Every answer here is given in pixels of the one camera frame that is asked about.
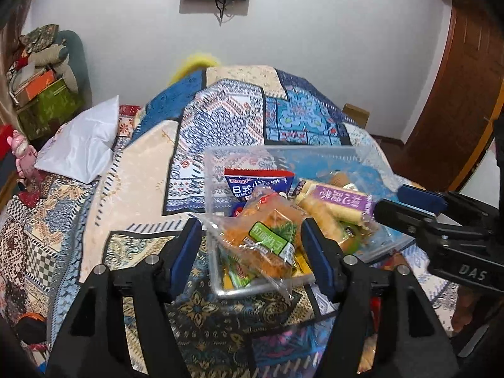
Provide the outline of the person's right hand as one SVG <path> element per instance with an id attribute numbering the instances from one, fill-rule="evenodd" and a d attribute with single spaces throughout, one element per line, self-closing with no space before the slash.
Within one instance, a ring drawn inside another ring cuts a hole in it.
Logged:
<path id="1" fill-rule="evenodd" d="M 481 296 L 482 293 L 477 290 L 463 285 L 458 286 L 455 312 L 451 319 L 451 325 L 456 334 L 473 320 L 473 311 Z"/>

